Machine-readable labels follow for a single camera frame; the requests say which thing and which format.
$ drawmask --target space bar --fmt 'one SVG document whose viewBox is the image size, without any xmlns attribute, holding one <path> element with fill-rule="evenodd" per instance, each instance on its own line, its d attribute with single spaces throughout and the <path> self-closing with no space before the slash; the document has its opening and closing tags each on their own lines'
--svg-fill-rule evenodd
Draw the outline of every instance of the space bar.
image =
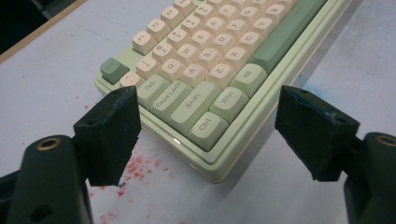
<svg viewBox="0 0 396 224">
<path fill-rule="evenodd" d="M 299 0 L 286 18 L 250 58 L 271 74 L 286 52 L 304 31 L 327 0 Z"/>
</svg>

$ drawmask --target keyboard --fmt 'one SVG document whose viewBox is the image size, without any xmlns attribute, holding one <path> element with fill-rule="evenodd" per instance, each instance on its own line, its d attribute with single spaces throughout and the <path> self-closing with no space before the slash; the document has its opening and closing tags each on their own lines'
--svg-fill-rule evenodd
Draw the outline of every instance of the keyboard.
<svg viewBox="0 0 396 224">
<path fill-rule="evenodd" d="M 143 129 L 219 183 L 349 3 L 176 0 L 100 65 L 95 85 L 135 85 Z"/>
</svg>

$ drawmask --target white table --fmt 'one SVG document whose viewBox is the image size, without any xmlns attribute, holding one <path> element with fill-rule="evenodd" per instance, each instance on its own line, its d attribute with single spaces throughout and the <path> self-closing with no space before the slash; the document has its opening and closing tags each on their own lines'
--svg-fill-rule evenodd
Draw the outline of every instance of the white table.
<svg viewBox="0 0 396 224">
<path fill-rule="evenodd" d="M 89 0 L 0 65 L 0 176 L 29 144 L 73 124 L 102 95 L 100 64 L 129 45 L 171 0 Z M 294 83 L 368 132 L 396 135 L 396 3 L 354 1 Z M 196 174 L 145 133 L 125 187 L 91 188 L 95 223 L 347 223 L 343 184 L 319 183 L 274 129 L 275 115 L 221 184 Z"/>
</svg>

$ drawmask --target shift key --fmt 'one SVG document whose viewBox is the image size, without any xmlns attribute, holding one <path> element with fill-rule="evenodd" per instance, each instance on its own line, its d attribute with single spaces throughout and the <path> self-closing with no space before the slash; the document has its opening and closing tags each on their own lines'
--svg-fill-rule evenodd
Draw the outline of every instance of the shift key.
<svg viewBox="0 0 396 224">
<path fill-rule="evenodd" d="M 169 117 L 168 125 L 184 136 L 221 94 L 211 82 L 200 83 Z"/>
</svg>

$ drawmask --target black holder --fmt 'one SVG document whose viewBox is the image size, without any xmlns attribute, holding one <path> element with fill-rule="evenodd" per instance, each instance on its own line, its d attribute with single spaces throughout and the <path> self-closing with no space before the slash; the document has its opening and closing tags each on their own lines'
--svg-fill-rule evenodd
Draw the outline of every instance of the black holder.
<svg viewBox="0 0 396 224">
<path fill-rule="evenodd" d="M 74 125 L 26 148 L 0 179 L 0 223 L 92 223 L 85 184 L 118 185 L 141 130 L 136 88 L 109 93 Z"/>
<path fill-rule="evenodd" d="M 359 123 L 309 91 L 281 88 L 276 129 L 314 180 L 337 181 L 344 171 L 350 224 L 396 223 L 396 137 L 355 135 Z"/>
</svg>

